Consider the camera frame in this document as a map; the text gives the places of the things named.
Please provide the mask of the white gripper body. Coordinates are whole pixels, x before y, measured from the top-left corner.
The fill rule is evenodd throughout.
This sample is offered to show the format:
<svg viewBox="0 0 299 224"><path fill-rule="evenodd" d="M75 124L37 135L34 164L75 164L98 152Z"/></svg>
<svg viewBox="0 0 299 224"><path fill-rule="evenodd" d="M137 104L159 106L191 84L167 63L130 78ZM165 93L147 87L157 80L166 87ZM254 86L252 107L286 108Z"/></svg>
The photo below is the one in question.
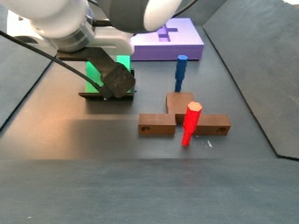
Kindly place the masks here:
<svg viewBox="0 0 299 224"><path fill-rule="evenodd" d="M57 51L73 53L85 47L102 48L109 55L131 55L135 47L131 43L133 35L119 31L113 26L97 27L93 30L93 36L83 34L90 33L89 28L63 39L50 39L42 36L33 28L27 18L9 11L7 16L7 33L27 45L35 47L47 53Z"/></svg>

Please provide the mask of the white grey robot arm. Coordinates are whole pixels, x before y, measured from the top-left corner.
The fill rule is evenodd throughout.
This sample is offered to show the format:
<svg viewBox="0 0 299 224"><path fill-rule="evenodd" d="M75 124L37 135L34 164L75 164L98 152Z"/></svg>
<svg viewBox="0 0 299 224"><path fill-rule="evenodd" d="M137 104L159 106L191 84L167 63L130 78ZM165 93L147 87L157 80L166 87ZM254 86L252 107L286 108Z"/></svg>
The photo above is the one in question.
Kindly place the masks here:
<svg viewBox="0 0 299 224"><path fill-rule="evenodd" d="M97 0L110 22L93 24L89 0L0 0L9 9L7 32L25 43L77 52L101 47L111 55L131 55L131 38L154 32L174 16L183 0Z"/></svg>

